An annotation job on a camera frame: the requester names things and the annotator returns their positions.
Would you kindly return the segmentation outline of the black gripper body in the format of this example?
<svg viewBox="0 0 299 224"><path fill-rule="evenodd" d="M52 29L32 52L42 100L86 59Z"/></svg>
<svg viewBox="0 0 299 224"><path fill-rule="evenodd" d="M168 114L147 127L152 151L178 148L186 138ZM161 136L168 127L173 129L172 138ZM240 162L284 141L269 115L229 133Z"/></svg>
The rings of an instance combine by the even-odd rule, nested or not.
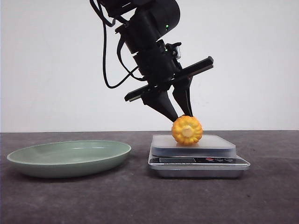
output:
<svg viewBox="0 0 299 224"><path fill-rule="evenodd" d="M157 88L168 90L171 85L175 88L188 88L193 76L213 68L214 59L211 56L182 68L178 62L181 44L165 44L163 40L159 40L155 47L139 51L134 56L138 69L148 84L128 93L125 96L126 101L134 101Z"/></svg>

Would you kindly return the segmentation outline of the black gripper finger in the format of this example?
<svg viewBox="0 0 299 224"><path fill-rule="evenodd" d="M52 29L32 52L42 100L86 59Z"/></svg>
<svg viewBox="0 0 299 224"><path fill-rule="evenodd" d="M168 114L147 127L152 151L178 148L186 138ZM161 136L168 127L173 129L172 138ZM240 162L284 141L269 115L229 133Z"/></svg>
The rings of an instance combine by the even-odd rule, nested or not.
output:
<svg viewBox="0 0 299 224"><path fill-rule="evenodd" d="M173 96L177 104L180 106L184 115L193 116L192 106L190 101L190 85L192 77L181 79L173 84Z"/></svg>
<svg viewBox="0 0 299 224"><path fill-rule="evenodd" d="M144 93L141 98L145 105L164 115L170 121L174 122L178 118L167 91L151 90Z"/></svg>

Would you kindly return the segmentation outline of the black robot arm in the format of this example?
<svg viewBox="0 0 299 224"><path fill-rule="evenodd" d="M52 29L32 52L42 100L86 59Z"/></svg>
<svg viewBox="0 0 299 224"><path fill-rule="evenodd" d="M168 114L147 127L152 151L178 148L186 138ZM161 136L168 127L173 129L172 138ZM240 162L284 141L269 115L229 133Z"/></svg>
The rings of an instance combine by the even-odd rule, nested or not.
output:
<svg viewBox="0 0 299 224"><path fill-rule="evenodd" d="M164 43L162 36L174 29L180 19L180 9L174 0L97 0L90 2L105 28L121 23L115 29L120 34L117 55L126 45L133 54L140 71L140 81L147 85L129 92L126 101L141 99L143 103L163 114L171 121L178 115L170 102L168 90L186 116L192 116L190 85L193 76L213 67L214 60L207 57L183 68L180 43Z"/></svg>

